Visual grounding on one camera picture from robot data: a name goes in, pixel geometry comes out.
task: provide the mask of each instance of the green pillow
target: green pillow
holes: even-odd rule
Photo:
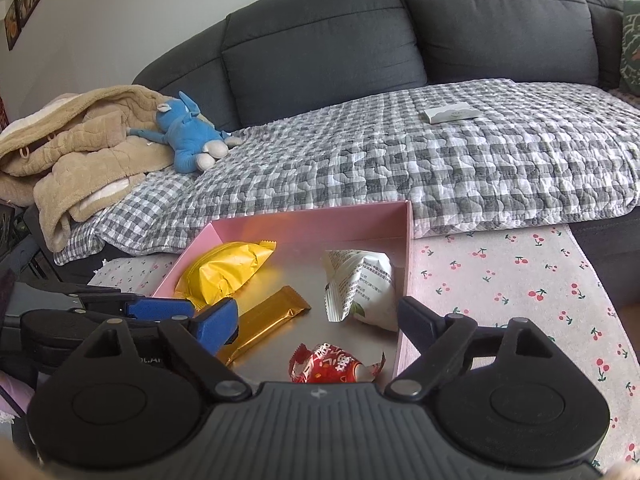
[[[640,0],[624,0],[620,90],[640,96]]]

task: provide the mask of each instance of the cherry print tablecloth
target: cherry print tablecloth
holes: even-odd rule
[[[566,225],[414,240],[409,293],[485,326],[524,316],[598,387],[611,423],[596,466],[640,463],[640,366],[596,273]],[[417,351],[404,338],[399,367]]]
[[[105,261],[89,285],[114,286],[122,292],[151,296],[177,259],[178,254],[152,254]]]

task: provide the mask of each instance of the yellow snack wrapper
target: yellow snack wrapper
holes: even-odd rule
[[[276,242],[229,242],[213,248],[184,271],[175,295],[191,301],[196,310],[228,298],[271,256]]]
[[[274,332],[311,306],[289,285],[240,316],[238,337],[230,345],[224,345],[216,357],[229,366],[234,359],[248,351],[256,343]]]

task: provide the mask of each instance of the pink box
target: pink box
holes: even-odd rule
[[[386,253],[395,268],[398,296],[410,293],[413,215],[410,202],[385,202],[215,220],[198,234],[162,281],[155,298],[171,298],[188,265],[201,254],[226,242],[274,240],[277,247],[234,298],[240,313],[260,303],[284,285],[292,286],[311,305],[234,362],[245,379],[288,381],[287,364],[300,343],[314,346],[329,342],[353,353],[369,365],[382,351],[388,364],[381,381],[388,382],[398,367],[399,335],[354,319],[331,323],[324,309],[326,274],[321,257],[325,250],[360,249]]]

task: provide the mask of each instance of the beige fleece blanket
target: beige fleece blanket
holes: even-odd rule
[[[61,251],[70,218],[84,221],[121,200],[145,173],[174,160],[171,147],[127,138],[157,129],[166,97],[142,86],[103,88],[57,99],[0,134],[0,198],[36,203],[47,247]]]

